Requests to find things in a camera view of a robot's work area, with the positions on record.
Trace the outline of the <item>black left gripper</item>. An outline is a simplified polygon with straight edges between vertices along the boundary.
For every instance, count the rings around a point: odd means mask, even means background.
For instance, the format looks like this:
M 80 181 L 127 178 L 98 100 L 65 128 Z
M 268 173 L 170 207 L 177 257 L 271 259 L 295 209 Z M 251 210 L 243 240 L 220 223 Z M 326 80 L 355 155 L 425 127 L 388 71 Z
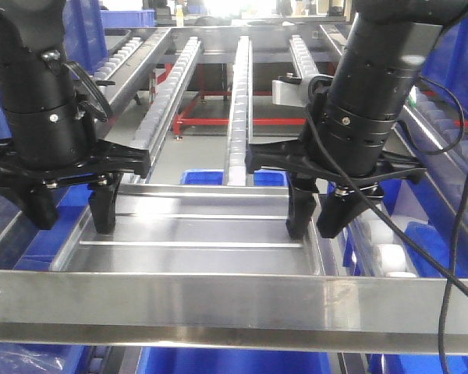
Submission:
M 90 183 L 88 201 L 95 229 L 99 234 L 112 233 L 121 175 L 111 174 L 145 177 L 150 168 L 148 150 L 103 139 L 97 140 L 88 155 L 66 166 L 27 166 L 20 160 L 12 139 L 0 139 L 0 196 L 16 205 L 41 230 L 52 229 L 59 218 L 49 190 Z

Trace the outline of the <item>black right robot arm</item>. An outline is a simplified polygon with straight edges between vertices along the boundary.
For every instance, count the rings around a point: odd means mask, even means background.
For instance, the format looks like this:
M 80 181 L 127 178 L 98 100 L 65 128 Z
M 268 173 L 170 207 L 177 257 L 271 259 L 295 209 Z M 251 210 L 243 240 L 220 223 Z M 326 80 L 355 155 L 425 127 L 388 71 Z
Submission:
M 317 209 L 318 179 L 335 184 L 319 206 L 317 228 L 334 238 L 380 202 L 381 182 L 419 182 L 424 167 L 384 149 L 411 88 L 438 39 L 468 14 L 468 1 L 358 1 L 356 18 L 332 78 L 309 87 L 297 139 L 251 145 L 249 171 L 281 168 L 289 177 L 289 236 L 302 238 Z

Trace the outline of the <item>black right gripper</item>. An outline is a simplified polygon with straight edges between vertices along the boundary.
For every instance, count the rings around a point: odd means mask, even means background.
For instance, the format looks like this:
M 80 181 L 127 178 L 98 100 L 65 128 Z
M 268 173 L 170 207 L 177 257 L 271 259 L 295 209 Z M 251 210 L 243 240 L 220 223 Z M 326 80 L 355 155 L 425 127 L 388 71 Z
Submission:
M 368 205 L 352 189 L 371 189 L 379 182 L 407 179 L 418 183 L 426 168 L 415 158 L 384 150 L 386 141 L 371 139 L 358 143 L 348 139 L 322 146 L 316 140 L 293 139 L 276 143 L 250 144 L 246 169 L 278 168 L 286 172 L 289 190 L 286 228 L 292 239 L 301 239 L 316 207 L 317 179 L 339 185 L 320 194 L 321 212 L 317 229 L 322 238 L 335 238 Z

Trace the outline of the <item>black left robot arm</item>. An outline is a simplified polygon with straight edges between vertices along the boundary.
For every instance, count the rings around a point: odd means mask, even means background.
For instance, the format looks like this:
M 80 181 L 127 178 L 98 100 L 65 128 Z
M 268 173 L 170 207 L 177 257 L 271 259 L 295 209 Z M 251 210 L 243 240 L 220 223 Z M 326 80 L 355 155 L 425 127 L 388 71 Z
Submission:
M 146 176 L 146 150 L 99 139 L 113 112 L 84 68 L 66 56 L 62 1 L 0 1 L 0 106 L 11 136 L 0 139 L 0 196 L 38 228 L 58 220 L 52 190 L 87 185 L 102 234 L 115 227 L 126 173 Z

